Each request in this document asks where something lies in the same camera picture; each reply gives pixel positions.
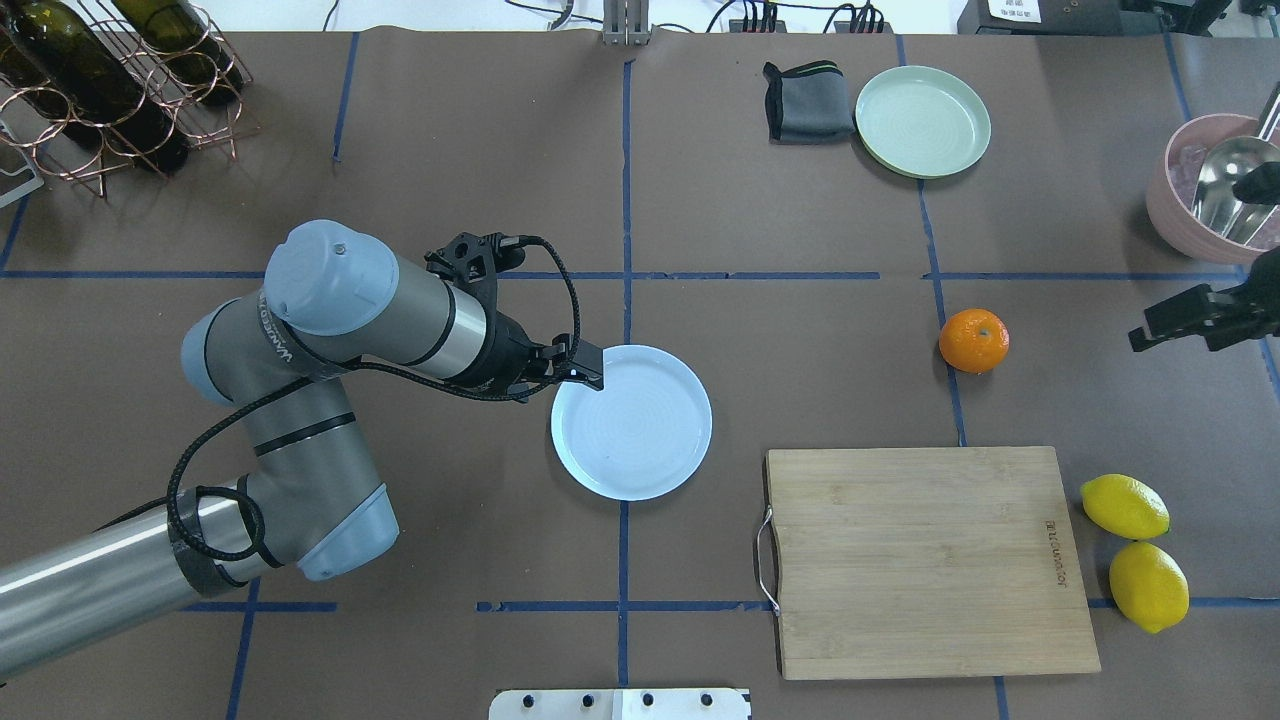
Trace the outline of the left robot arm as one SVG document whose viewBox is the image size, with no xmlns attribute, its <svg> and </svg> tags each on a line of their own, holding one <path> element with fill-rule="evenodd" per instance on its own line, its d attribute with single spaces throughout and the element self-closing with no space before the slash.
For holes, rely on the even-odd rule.
<svg viewBox="0 0 1280 720">
<path fill-rule="evenodd" d="M 563 382 L 603 389 L 599 347 L 572 328 L 547 345 L 497 306 L 530 234 L 462 233 L 422 265 L 316 219 L 289 232 L 262 287 L 186 334 L 187 380 L 230 415 L 178 457 L 164 495 L 3 570 L 3 679 L 275 568 L 311 582 L 385 553 L 399 534 L 342 377 L 383 372 L 461 398 L 521 402 Z"/>
</svg>

